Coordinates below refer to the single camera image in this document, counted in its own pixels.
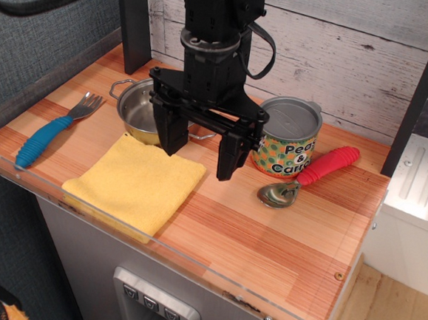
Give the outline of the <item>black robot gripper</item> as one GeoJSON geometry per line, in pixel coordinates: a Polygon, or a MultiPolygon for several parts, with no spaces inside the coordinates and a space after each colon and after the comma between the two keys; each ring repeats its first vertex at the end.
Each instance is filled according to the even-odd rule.
{"type": "Polygon", "coordinates": [[[263,77],[274,61],[253,75],[248,71],[250,40],[209,42],[195,35],[181,35],[180,40],[183,70],[155,67],[149,73],[154,80],[152,105],[159,144],[168,156],[177,153],[188,142],[188,121],[222,134],[217,179],[230,180],[247,160],[253,141],[261,140],[269,118],[245,94],[246,78],[263,77]]]}

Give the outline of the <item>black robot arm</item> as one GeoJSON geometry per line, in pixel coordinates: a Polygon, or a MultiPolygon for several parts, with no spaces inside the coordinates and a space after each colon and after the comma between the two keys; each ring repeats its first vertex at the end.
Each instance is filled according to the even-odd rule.
{"type": "Polygon", "coordinates": [[[184,0],[183,71],[151,69],[153,114],[160,145],[173,155],[188,142],[188,125],[196,123],[221,136],[217,179],[230,180],[250,151],[259,150],[269,121],[245,93],[251,39],[257,34],[271,48],[273,38],[256,20],[266,14],[265,0],[184,0]]]}

